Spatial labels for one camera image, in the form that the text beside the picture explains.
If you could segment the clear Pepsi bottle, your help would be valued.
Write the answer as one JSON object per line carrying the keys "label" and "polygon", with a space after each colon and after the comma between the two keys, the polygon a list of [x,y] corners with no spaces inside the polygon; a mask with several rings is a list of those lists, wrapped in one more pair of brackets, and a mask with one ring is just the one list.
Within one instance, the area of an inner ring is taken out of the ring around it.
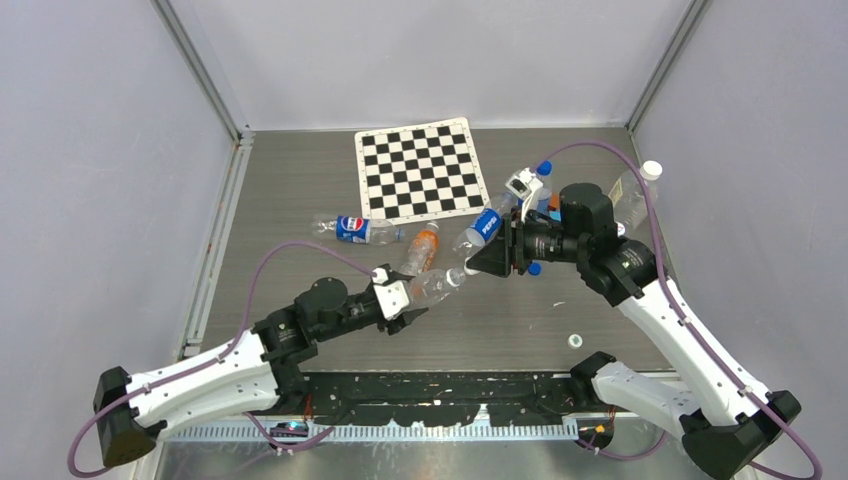
{"label": "clear Pepsi bottle", "polygon": [[535,210],[540,214],[547,215],[549,212],[548,202],[552,194],[550,177],[551,174],[548,177],[541,177],[538,176],[536,173],[535,175],[536,178],[542,182],[542,187],[538,190],[538,193],[536,195]]}

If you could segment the white blue bottle cap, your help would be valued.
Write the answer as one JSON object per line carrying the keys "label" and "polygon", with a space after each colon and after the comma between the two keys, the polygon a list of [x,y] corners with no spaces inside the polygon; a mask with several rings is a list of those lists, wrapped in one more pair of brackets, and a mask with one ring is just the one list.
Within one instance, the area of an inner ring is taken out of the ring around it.
{"label": "white blue bottle cap", "polygon": [[480,270],[470,267],[467,262],[463,264],[463,270],[467,276],[476,276],[481,273]]}

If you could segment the clear plastic bottle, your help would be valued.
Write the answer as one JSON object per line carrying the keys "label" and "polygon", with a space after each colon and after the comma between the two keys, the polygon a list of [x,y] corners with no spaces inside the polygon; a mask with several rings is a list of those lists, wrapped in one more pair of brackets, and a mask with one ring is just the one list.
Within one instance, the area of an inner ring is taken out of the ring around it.
{"label": "clear plastic bottle", "polygon": [[466,281],[463,268],[436,269],[421,273],[407,284],[411,310],[430,308],[452,293],[455,293]]}

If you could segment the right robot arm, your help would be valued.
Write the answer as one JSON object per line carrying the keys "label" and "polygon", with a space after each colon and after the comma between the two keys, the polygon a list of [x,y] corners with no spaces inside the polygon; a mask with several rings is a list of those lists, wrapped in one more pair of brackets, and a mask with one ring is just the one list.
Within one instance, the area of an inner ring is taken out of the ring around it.
{"label": "right robot arm", "polygon": [[633,412],[678,439],[705,474],[734,477],[798,416],[800,403],[766,387],[718,344],[653,251],[618,234],[611,201],[598,186],[571,184],[559,198],[558,221],[536,213],[506,218],[469,268],[506,277],[536,261],[574,264],[584,284],[636,324],[682,380],[673,388],[596,352],[570,371],[574,403]]}

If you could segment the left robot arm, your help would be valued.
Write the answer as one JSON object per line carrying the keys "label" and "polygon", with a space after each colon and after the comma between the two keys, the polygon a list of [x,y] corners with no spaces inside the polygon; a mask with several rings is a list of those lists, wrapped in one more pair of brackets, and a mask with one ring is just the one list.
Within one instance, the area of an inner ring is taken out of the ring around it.
{"label": "left robot arm", "polygon": [[292,305],[214,349],[148,372],[106,370],[93,400],[102,463],[134,462],[158,441],[226,416],[296,413],[308,393],[299,365],[316,356],[318,343],[371,325],[393,335],[425,310],[405,276],[391,274],[358,294],[325,277]]}

